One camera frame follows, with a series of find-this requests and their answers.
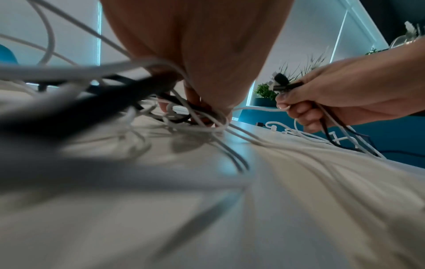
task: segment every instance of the flower pot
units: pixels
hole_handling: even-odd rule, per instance
[[[276,107],[276,100],[270,98],[255,98],[252,105],[264,107]]]

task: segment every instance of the hand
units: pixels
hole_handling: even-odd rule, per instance
[[[189,102],[229,114],[260,72],[293,0],[101,2],[134,57],[158,56],[178,64],[191,79]]]
[[[335,62],[301,80],[303,86],[276,101],[280,108],[290,105],[288,115],[309,133],[321,130],[324,117],[314,103],[330,107],[346,125],[404,117],[425,110],[425,39]]]

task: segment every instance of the ceiling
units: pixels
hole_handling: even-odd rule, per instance
[[[360,0],[388,43],[405,34],[404,22],[420,23],[425,34],[424,0]]]

